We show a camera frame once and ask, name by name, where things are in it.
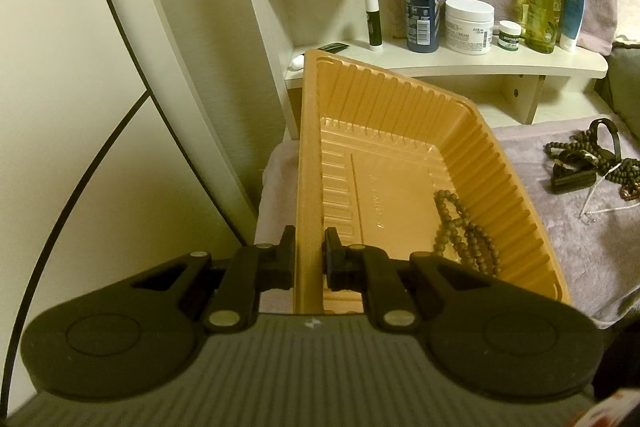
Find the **black clamp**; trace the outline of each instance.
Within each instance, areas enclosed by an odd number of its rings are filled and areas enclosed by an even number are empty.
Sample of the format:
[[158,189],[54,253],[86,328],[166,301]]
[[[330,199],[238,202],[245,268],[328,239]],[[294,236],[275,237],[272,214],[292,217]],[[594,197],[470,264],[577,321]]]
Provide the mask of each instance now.
[[[585,165],[581,158],[576,157],[577,153],[574,151],[568,152],[569,154],[564,153],[562,152],[558,156],[558,160],[562,162],[562,165],[556,163],[551,176],[551,188],[554,194],[591,187],[597,179],[593,166]],[[578,168],[568,169],[564,166],[565,164],[578,164]]]
[[397,262],[384,250],[366,245],[344,247],[337,230],[324,232],[327,285],[334,291],[362,293],[375,327],[387,331],[417,331],[420,314],[398,275]]
[[[569,306],[442,257],[393,261],[380,248],[343,247],[335,229],[326,230],[324,249],[329,288],[360,291],[375,327],[413,335],[472,391],[544,401],[580,391],[595,374],[600,332]],[[417,318],[397,327],[385,320],[391,311]]]
[[251,326],[260,292],[293,284],[295,228],[279,245],[231,259],[192,252],[60,304],[26,328],[21,354],[37,389],[77,399],[144,393],[178,375],[208,334]]

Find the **blue tube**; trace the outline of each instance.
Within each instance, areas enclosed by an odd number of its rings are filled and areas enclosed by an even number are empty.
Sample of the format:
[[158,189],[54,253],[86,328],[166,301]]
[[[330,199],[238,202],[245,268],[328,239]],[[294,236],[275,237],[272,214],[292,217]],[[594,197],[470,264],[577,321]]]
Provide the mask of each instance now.
[[560,47],[568,52],[575,50],[584,16],[584,0],[564,0],[560,23]]

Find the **necklace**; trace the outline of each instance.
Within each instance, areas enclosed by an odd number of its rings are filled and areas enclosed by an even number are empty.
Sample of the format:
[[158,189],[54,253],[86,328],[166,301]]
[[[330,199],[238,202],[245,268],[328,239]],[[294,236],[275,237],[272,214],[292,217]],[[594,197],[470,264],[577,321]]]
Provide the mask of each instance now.
[[[598,124],[605,123],[614,138],[616,153],[613,154],[598,145]],[[579,152],[584,160],[590,163],[601,176],[610,182],[620,184],[620,197],[625,201],[640,197],[640,160],[620,158],[620,141],[618,130],[610,121],[602,118],[594,120],[586,131],[580,131],[571,137],[573,142],[549,142],[545,145],[545,154],[554,161],[560,161],[556,151]]]
[[[450,190],[438,190],[434,200],[438,213],[440,214],[440,219],[442,220],[442,227],[438,230],[438,235],[436,236],[433,247],[433,254],[442,257],[445,247],[450,241],[453,244],[454,250],[458,252],[460,259],[462,259],[462,264],[484,275],[493,274],[493,276],[496,277],[502,269],[500,268],[500,256],[494,247],[494,242],[482,227],[476,225],[469,219],[469,211],[462,201],[460,201],[460,198],[453,192],[450,192]],[[449,209],[447,208],[447,201],[454,204],[459,217],[455,219],[451,217]],[[458,229],[465,230],[466,243],[465,240],[460,237]],[[484,242],[486,252],[481,250],[480,241]],[[492,270],[486,263],[487,253],[494,265]]]

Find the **gray blanket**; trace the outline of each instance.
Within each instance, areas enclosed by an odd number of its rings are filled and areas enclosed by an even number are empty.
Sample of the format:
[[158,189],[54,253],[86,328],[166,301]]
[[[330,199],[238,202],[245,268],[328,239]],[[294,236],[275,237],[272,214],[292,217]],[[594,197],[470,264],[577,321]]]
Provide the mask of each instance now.
[[[606,328],[629,312],[640,310],[640,206],[624,212],[596,214],[590,222],[578,219],[588,189],[554,195],[548,190],[550,162],[543,153],[549,141],[569,141],[591,120],[570,120],[494,129],[544,222],[558,256],[574,306]],[[615,117],[623,157],[640,157],[640,148]],[[256,243],[277,243],[286,225],[296,222],[298,142],[278,145],[264,170]],[[619,185],[603,181],[589,204],[598,209],[625,204]],[[291,311],[290,294],[267,292],[260,301],[265,312]]]
[[[623,158],[639,158],[640,147],[626,126],[606,116],[618,126]],[[551,194],[551,163],[542,150],[550,141],[569,141],[570,135],[587,129],[594,118],[501,127],[494,134],[546,226],[575,307],[607,328],[628,312],[640,310],[640,206],[578,219],[589,189]],[[613,150],[604,129],[600,137],[602,145]],[[603,181],[586,210],[631,204],[620,199],[619,188]]]

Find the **black curved line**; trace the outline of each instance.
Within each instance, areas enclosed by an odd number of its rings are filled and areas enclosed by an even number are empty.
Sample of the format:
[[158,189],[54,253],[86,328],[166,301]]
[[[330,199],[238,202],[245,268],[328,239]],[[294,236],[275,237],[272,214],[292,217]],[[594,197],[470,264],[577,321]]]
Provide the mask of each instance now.
[[138,71],[138,74],[140,76],[140,79],[142,80],[142,83],[145,84],[146,89],[150,93],[151,100],[154,102],[154,105],[156,106],[156,109],[160,113],[160,117],[162,118],[162,121],[164,121],[164,125],[169,130],[169,134],[171,134],[172,138],[175,141],[175,144],[178,146],[178,149],[180,150],[180,153],[182,154],[182,156],[184,157],[185,161],[189,165],[189,167],[190,167],[191,171],[193,172],[194,176],[196,176],[196,179],[198,180],[198,182],[202,186],[203,190],[206,192],[207,196],[211,200],[211,203],[213,203],[213,206],[215,206],[216,210],[218,211],[220,216],[222,216],[222,219],[225,221],[226,225],[229,227],[229,229],[231,229],[231,232],[236,236],[236,239],[240,242],[240,245],[245,247],[246,246],[246,241],[242,238],[242,235],[238,231],[236,226],[227,217],[225,212],[219,206],[218,202],[213,197],[213,194],[211,194],[211,192],[209,190],[209,187],[207,187],[207,185],[205,184],[204,180],[202,179],[200,173],[196,169],[195,165],[193,164],[193,162],[191,162],[191,159],[187,155],[186,150],[182,146],[182,143],[180,143],[180,140],[178,140],[178,137],[174,132],[174,128],[171,127],[171,124],[169,123],[168,118],[164,114],[164,111],[162,110],[162,107],[160,106],[160,103],[158,102],[158,99],[156,98],[156,96],[155,96],[155,94],[153,92],[153,89],[151,89],[151,86],[149,85],[149,82],[146,79],[145,73],[142,70],[142,67],[140,66],[140,63],[138,62],[138,58],[136,57],[136,54],[133,51],[133,47],[131,46],[131,44],[129,42],[129,38],[127,37],[127,35],[126,35],[125,31],[124,31],[122,23],[120,22],[120,18],[118,17],[118,12],[115,9],[113,1],[112,0],[106,0],[106,1],[107,1],[108,6],[109,6],[109,10],[111,11],[111,15],[113,16],[113,20],[115,20],[116,26],[118,27],[118,31],[120,32],[120,37],[122,38],[122,41],[124,42],[124,45],[126,46],[127,51],[129,52],[129,56],[131,57],[131,60],[133,61],[134,65],[136,67],[136,70]]
[[120,123],[116,126],[116,128],[111,133],[111,136],[107,139],[107,141],[100,147],[100,150],[95,155],[93,161],[87,167],[87,170],[84,172],[78,185],[74,188],[74,191],[69,196],[62,212],[58,216],[58,220],[53,225],[51,232],[49,233],[49,237],[47,237],[47,241],[42,248],[42,252],[40,252],[40,256],[36,261],[35,266],[33,267],[33,272],[31,272],[31,277],[29,277],[29,283],[27,284],[27,288],[24,291],[24,295],[22,296],[22,301],[20,302],[20,307],[18,308],[18,313],[15,317],[14,328],[11,331],[11,337],[9,338],[9,346],[6,352],[6,358],[4,360],[4,373],[2,374],[2,388],[0,389],[0,418],[6,418],[7,411],[9,408],[9,389],[11,387],[11,378],[14,373],[14,364],[15,357],[18,353],[18,344],[20,343],[20,336],[22,335],[22,330],[24,329],[24,324],[27,320],[27,313],[29,312],[29,307],[31,306],[31,301],[33,301],[33,296],[36,293],[36,288],[38,286],[38,282],[40,282],[40,277],[42,276],[42,272],[44,271],[44,267],[49,260],[49,256],[51,255],[51,251],[60,236],[60,232],[62,232],[62,228],[65,226],[66,220],[71,215],[71,211],[74,209],[76,203],[82,194],[82,191],[87,186],[91,177],[94,175],[94,172],[97,170],[100,162],[107,156],[109,149],[118,139],[118,136],[122,133],[127,124],[131,121],[137,111],[142,107],[143,103],[149,98],[149,92],[146,91],[143,95],[138,99],[138,101],[129,109],[129,112],[124,116],[124,118],[120,121]]

